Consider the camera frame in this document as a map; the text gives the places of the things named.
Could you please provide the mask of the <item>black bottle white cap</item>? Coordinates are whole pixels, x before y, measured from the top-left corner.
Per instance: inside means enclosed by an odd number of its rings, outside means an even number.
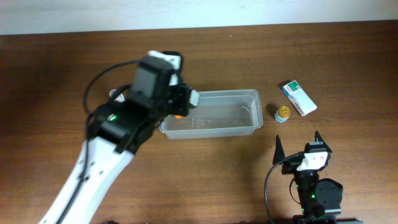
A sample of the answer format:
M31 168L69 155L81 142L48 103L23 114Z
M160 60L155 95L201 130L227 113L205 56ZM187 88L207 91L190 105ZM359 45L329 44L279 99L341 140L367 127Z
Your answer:
M191 108L196 108L199 104L200 94L196 90L191 90L189 104Z

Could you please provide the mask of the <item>white Panadol medicine box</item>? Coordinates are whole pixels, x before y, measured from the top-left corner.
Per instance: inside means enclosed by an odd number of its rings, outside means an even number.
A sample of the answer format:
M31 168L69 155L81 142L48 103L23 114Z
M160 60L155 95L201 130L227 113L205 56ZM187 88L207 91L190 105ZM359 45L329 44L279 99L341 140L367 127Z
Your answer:
M296 80L284 85L282 92L301 116L306 116L317 109L317 105L310 99Z

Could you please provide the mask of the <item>clear spray bottle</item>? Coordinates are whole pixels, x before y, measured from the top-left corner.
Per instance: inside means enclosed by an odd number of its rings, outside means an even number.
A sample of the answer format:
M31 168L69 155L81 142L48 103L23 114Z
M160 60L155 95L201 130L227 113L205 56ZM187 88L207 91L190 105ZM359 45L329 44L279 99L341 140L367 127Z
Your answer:
M117 102L124 102L124 95L116 89L113 89L109 92L109 100L110 101L117 101Z

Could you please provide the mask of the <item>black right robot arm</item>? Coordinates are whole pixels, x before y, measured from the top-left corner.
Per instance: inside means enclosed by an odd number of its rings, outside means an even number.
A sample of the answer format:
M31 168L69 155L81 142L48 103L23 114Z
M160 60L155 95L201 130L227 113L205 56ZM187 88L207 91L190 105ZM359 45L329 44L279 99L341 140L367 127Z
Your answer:
M301 206L301 215L295 215L292 223L361 223L355 218L339 220L343 199L343 186L333 179L321 179L319 172L327 167L333 151L322 139L318 131L315 140L308 142L302 152L286 156L280 137L275 139L275 153L272 167L267 173L264 184L267 185L271 172L281 166L283 175L292 174L290 181L295 184L298 193L296 201Z

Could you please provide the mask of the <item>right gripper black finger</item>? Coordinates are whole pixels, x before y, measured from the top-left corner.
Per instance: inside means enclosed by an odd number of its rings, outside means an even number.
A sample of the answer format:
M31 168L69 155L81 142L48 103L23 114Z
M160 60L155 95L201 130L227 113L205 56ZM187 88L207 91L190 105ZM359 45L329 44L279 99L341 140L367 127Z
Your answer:
M318 145L322 145L324 148L329 149L329 146L327 145L327 143L323 140L323 138L321 137L320 133L318 131L315 131L315 142Z
M277 135L276 139L275 139L275 152L274 152L272 164L276 165L279 162L283 161L284 159L285 159L285 153L283 150L282 142L280 140L279 135Z

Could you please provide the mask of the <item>gold lid balm jar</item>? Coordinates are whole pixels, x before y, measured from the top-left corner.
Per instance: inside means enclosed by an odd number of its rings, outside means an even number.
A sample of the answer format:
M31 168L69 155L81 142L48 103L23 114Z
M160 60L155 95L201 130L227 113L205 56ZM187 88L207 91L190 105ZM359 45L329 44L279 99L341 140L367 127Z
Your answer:
M275 112L275 120L284 123L286 122L291 115L291 110L287 106L281 106L276 112Z

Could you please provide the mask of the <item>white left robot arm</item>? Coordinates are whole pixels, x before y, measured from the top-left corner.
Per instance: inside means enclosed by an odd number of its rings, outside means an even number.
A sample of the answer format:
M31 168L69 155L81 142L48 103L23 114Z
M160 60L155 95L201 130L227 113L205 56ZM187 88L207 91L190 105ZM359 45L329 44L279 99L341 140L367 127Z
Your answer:
M117 176L164 119L188 116L199 94L183 82L183 56L151 50L132 83L88 113L78 160L41 223L89 223Z

